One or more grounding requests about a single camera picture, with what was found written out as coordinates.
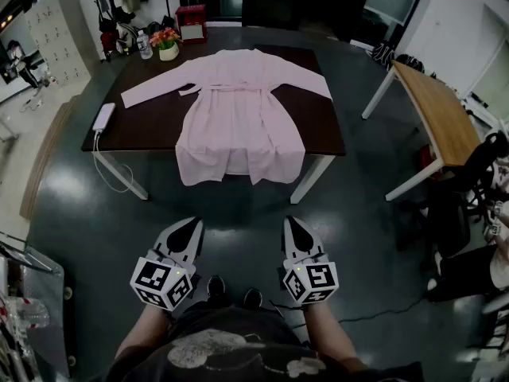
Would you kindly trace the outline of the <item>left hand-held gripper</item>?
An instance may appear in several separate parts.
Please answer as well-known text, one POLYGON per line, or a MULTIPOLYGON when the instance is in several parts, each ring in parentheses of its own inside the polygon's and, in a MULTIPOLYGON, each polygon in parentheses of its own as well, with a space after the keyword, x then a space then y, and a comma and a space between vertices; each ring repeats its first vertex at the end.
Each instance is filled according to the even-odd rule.
POLYGON ((130 286, 147 305, 173 312, 192 292, 188 269, 195 268, 200 254, 204 222, 189 217, 163 230, 146 257, 140 257, 130 279, 130 286), (167 255, 177 257, 181 263, 167 255))

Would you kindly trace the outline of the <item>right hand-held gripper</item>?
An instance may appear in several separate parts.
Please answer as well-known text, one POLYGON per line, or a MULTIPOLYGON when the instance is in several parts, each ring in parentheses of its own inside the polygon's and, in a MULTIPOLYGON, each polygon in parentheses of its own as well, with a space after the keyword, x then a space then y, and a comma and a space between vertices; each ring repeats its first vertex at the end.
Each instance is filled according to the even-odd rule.
POLYGON ((324 302, 339 288, 336 265, 324 253, 321 238, 295 216, 284 219, 284 250, 292 259, 283 262, 286 274, 282 282, 298 305, 324 302))

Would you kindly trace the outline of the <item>pink robe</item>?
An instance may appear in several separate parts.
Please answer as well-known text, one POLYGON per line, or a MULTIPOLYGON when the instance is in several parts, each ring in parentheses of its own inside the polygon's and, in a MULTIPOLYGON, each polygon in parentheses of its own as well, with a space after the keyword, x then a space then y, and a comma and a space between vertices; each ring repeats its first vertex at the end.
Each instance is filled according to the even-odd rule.
POLYGON ((125 107, 178 91, 196 94, 176 144, 186 186, 227 174, 289 184, 301 172, 305 146, 273 91, 287 84, 331 97, 325 78, 257 49, 220 50, 188 60, 121 94, 125 107))

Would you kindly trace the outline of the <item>person's right forearm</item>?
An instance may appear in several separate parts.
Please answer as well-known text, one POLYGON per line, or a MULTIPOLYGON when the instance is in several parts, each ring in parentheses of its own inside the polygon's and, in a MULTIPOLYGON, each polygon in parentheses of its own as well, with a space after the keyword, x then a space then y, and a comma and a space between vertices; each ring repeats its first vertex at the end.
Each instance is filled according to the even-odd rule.
POLYGON ((319 353, 336 361, 357 358, 352 341, 334 318, 327 302, 308 305, 304 317, 310 342, 319 353))

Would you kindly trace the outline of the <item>person's left forearm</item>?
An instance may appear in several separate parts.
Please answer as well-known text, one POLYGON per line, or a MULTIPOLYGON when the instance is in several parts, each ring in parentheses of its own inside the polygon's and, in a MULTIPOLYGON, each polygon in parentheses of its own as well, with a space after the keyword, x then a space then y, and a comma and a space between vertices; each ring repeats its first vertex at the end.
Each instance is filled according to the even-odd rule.
POLYGON ((154 348, 165 338, 170 324, 163 309, 146 305, 133 328, 120 344, 115 358, 131 347, 154 348))

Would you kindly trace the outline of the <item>person's black left shoe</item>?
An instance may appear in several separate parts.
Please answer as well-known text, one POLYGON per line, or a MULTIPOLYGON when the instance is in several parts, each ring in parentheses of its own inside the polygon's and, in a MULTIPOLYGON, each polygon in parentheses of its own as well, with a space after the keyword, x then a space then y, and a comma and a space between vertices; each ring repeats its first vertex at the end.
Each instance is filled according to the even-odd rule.
POLYGON ((207 284, 208 302, 222 304, 226 298, 226 286, 223 279, 218 275, 213 275, 207 284))

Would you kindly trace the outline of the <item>person's black shoe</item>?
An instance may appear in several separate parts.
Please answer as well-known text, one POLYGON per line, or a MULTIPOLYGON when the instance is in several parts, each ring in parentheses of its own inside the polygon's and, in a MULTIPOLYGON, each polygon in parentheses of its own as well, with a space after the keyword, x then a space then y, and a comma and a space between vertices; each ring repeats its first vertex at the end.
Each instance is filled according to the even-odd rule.
POLYGON ((257 310, 262 307, 262 293, 256 288, 250 288, 244 295, 243 308, 257 310))
POLYGON ((223 279, 218 275, 213 275, 207 284, 208 302, 222 304, 226 298, 226 286, 223 279))

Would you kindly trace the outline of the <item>person's black right shoe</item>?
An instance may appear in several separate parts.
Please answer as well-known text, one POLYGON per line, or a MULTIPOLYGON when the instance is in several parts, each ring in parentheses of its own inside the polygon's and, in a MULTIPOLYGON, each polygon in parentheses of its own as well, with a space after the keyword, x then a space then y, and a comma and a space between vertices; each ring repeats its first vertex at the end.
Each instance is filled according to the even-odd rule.
POLYGON ((256 288, 250 288, 244 295, 243 308, 257 310, 262 307, 262 293, 256 288))

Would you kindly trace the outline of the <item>person's black printed shirt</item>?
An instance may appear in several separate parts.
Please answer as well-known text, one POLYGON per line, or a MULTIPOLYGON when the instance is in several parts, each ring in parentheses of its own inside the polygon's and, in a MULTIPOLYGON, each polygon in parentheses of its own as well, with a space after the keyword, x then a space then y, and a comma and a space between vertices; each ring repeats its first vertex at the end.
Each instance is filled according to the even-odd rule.
POLYGON ((131 347, 104 382, 425 382, 418 362, 376 369, 304 346, 268 310, 198 302, 154 348, 131 347))

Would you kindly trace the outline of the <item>white power bank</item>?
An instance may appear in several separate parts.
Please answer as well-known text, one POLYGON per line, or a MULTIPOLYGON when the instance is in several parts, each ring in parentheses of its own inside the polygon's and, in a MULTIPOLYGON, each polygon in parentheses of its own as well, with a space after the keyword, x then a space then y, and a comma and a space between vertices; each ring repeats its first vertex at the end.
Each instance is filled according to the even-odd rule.
POLYGON ((94 132, 103 131, 106 128, 114 110, 115 110, 115 103, 105 103, 99 109, 99 113, 95 118, 94 124, 92 126, 92 130, 94 132))

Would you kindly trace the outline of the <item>glass top cart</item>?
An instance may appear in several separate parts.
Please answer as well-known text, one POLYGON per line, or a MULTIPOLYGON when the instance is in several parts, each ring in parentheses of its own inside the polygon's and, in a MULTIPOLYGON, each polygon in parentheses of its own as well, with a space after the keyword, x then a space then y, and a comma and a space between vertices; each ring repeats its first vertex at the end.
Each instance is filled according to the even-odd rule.
POLYGON ((0 237, 0 381, 69 382, 64 336, 64 270, 26 244, 0 237), (24 329, 9 314, 11 297, 34 298, 49 311, 45 328, 24 329))

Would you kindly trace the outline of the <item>small red bin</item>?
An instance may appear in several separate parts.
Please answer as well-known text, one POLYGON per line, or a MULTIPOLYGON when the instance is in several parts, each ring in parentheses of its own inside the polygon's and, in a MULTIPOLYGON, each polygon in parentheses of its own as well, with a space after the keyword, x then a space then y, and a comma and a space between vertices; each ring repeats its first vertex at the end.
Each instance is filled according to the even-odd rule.
POLYGON ((434 160, 433 151, 430 145, 424 145, 418 151, 419 165, 422 169, 428 167, 434 160))

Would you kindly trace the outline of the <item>crumpled plastic bottle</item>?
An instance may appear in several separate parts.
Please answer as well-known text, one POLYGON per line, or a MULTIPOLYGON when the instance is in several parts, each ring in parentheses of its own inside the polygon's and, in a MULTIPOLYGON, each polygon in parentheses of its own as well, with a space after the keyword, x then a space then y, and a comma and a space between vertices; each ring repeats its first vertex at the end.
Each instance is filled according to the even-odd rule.
POLYGON ((45 328, 50 324, 49 311, 38 299, 11 297, 7 300, 13 321, 24 329, 45 328))

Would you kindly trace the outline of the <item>black office chair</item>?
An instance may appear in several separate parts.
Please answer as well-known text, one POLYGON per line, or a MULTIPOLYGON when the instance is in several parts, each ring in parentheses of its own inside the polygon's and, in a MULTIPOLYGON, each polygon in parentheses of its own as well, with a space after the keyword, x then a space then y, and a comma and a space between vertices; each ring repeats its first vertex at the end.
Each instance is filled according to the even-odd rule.
POLYGON ((509 141, 502 131, 490 133, 464 166, 452 167, 433 181, 423 201, 403 201, 398 207, 419 222, 428 248, 451 257, 471 239, 470 222, 488 221, 488 202, 496 159, 509 155, 509 141))

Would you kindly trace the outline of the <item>light wooden table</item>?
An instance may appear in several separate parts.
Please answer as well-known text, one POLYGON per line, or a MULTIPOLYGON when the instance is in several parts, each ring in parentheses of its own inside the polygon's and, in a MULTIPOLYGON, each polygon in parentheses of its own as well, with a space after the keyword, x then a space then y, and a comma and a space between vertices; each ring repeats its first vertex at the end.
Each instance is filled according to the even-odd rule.
POLYGON ((436 159, 387 193, 386 201, 403 195, 445 166, 464 166, 480 145, 479 136, 455 92, 441 81, 395 60, 363 110, 362 119, 369 118, 395 78, 401 82, 410 97, 429 136, 436 159))

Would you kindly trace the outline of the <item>white pot of flowers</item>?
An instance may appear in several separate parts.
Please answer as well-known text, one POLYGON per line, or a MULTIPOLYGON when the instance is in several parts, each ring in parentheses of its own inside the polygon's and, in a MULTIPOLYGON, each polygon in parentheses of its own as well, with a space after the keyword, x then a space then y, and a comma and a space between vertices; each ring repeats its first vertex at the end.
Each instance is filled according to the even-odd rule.
POLYGON ((159 30, 150 37, 150 44, 158 50, 161 61, 174 60, 180 52, 180 42, 180 35, 172 28, 159 30))

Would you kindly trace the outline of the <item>clear water bottle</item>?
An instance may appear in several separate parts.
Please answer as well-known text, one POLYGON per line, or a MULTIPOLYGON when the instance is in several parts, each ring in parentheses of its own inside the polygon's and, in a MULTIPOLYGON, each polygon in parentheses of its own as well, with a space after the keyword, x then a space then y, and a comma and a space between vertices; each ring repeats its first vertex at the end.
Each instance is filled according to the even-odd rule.
POLYGON ((153 56, 150 38, 142 29, 138 31, 137 45, 138 51, 140 52, 141 58, 143 60, 148 60, 153 56))

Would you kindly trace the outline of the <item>black white patterned bag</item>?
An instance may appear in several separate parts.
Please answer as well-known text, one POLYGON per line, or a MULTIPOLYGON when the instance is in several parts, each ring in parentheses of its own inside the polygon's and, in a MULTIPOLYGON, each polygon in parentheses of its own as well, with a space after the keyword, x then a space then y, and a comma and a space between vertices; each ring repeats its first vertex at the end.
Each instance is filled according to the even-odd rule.
POLYGON ((404 64, 418 72, 425 72, 424 64, 416 57, 410 56, 408 54, 401 54, 398 55, 395 60, 398 63, 404 64))
POLYGON ((393 61, 396 59, 393 45, 387 41, 381 41, 371 51, 371 59, 390 71, 393 61))

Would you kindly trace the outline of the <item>white striped bag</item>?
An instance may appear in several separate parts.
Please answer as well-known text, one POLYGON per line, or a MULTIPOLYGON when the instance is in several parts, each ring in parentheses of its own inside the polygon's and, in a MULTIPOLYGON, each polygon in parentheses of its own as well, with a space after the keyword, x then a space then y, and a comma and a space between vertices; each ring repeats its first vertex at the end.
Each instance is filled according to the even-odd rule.
POLYGON ((137 31, 131 25, 117 22, 118 37, 115 42, 116 50, 120 54, 130 55, 138 50, 137 31))

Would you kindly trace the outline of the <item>red bag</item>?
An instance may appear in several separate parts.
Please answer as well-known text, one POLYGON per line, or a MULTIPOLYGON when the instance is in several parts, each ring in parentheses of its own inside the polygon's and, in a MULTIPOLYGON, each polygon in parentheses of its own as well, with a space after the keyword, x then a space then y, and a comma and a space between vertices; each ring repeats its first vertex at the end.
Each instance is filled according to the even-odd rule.
POLYGON ((103 46, 103 52, 107 56, 111 52, 117 50, 116 42, 119 38, 119 32, 115 31, 106 31, 102 32, 100 36, 101 44, 103 46))

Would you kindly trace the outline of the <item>black backpack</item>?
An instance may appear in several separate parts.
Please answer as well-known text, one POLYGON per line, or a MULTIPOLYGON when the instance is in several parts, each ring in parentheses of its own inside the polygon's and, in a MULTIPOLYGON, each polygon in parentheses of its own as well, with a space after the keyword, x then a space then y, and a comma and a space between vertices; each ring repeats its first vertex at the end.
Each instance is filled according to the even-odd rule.
POLYGON ((146 34, 150 37, 158 31, 162 31, 164 29, 170 28, 172 29, 175 25, 175 20, 168 16, 164 15, 161 21, 152 21, 145 28, 146 34))

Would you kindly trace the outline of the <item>red metal cabinet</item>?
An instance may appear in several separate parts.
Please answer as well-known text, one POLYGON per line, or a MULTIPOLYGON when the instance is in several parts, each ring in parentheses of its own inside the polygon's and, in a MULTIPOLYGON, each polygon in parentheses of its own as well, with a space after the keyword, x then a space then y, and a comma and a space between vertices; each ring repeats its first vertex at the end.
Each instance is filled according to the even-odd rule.
POLYGON ((207 40, 205 4, 180 6, 175 14, 184 44, 204 43, 207 40))

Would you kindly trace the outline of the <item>white locker cabinet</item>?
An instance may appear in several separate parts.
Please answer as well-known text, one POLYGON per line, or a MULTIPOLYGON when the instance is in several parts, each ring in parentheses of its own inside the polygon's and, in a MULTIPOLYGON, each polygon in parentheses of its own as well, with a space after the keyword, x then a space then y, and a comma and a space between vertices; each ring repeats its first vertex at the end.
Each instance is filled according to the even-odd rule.
POLYGON ((39 0, 25 18, 39 53, 60 86, 91 78, 98 56, 79 0, 39 0))

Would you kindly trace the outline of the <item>black coat rack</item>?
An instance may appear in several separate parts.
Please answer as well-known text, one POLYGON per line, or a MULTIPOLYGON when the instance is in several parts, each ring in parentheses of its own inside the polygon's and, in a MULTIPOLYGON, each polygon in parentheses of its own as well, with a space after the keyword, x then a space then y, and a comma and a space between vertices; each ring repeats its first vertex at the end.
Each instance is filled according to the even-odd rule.
MULTIPOLYGON (((98 21, 99 21, 100 36, 101 36, 102 32, 115 31, 117 22, 131 25, 131 22, 136 17, 137 11, 128 14, 121 7, 116 6, 114 0, 95 0, 95 5, 99 11, 98 21)), ((131 26, 133 28, 135 28, 138 33, 138 29, 133 25, 131 25, 131 26)), ((117 52, 117 50, 114 52, 111 52, 107 56, 103 53, 105 56, 105 60, 110 61, 112 58, 112 55, 114 53, 120 54, 117 52)))

